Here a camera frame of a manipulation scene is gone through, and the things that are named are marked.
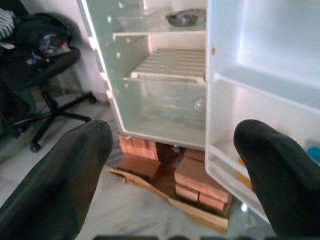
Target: marble floor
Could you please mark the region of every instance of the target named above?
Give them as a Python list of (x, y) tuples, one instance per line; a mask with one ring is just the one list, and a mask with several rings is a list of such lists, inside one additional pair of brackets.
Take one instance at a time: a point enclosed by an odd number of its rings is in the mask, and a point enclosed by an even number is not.
[[(63, 103), (71, 96), (59, 99)], [(84, 102), (71, 112), (108, 122), (112, 128), (114, 144), (107, 165), (121, 157), (117, 125), (110, 106), (103, 103), (90, 105)], [(77, 120), (58, 118), (49, 128), (40, 144), (38, 153), (29, 151), (29, 143), (39, 124), (32, 125), (19, 138), (0, 138), (0, 206), (14, 191), (30, 169), (53, 147), (68, 130), (82, 124)], [(228, 234), (233, 238), (247, 236), (264, 239), (274, 236), (271, 226), (255, 213), (240, 210), (241, 203), (234, 201), (229, 219)], [(189, 220), (163, 198), (133, 184), (125, 184), (116, 175), (102, 170), (95, 195), (83, 228), (77, 240), (93, 240), (97, 235), (153, 236), (161, 240), (185, 236), (191, 240), (201, 237), (221, 237), (220, 234)]]

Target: door shelf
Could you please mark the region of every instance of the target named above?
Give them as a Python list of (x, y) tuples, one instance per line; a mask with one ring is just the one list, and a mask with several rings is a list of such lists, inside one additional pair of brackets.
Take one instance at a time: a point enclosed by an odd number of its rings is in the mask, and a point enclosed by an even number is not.
[(320, 87), (236, 65), (216, 73), (215, 79), (249, 88), (296, 107), (320, 113)]

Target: cardboard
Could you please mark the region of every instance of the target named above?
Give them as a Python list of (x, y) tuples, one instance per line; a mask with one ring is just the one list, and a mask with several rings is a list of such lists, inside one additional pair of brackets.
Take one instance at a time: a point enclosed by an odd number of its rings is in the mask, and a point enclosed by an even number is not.
[(157, 171), (157, 176), (152, 180), (152, 182), (148, 182), (147, 180), (135, 175), (133, 172), (127, 172), (124, 169), (108, 168), (108, 171), (122, 176), (125, 178), (126, 182), (133, 183), (167, 199), (171, 205), (185, 212), (190, 219), (197, 224), (210, 228), (223, 235), (227, 233), (228, 219), (202, 210), (191, 203), (184, 202), (178, 195), (176, 195), (174, 167), (160, 167)]
[(198, 160), (200, 162), (205, 162), (205, 152), (199, 151), (199, 150), (193, 150), (193, 149), (186, 149), (184, 151), (184, 156)]

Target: open refrigerator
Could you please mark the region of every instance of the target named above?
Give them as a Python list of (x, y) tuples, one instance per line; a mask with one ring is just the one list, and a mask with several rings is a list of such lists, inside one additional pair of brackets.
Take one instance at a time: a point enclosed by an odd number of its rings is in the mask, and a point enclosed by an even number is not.
[[(233, 133), (263, 121), (305, 150), (320, 144), (317, 0), (81, 0), (119, 130), (205, 150), (207, 173), (267, 220), (237, 178)], [(206, 9), (194, 26), (171, 12)]]

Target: wall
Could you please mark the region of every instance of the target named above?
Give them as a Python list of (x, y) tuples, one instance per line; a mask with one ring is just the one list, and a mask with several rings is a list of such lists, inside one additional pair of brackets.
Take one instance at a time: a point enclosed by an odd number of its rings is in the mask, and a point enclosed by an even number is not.
[(62, 89), (72, 91), (93, 91), (101, 101), (106, 101), (106, 84), (100, 77), (95, 52), (91, 49), (88, 33), (77, 0), (21, 0), (30, 14), (50, 13), (57, 16), (70, 28), (72, 45), (81, 51), (81, 59), (70, 69), (56, 77)]

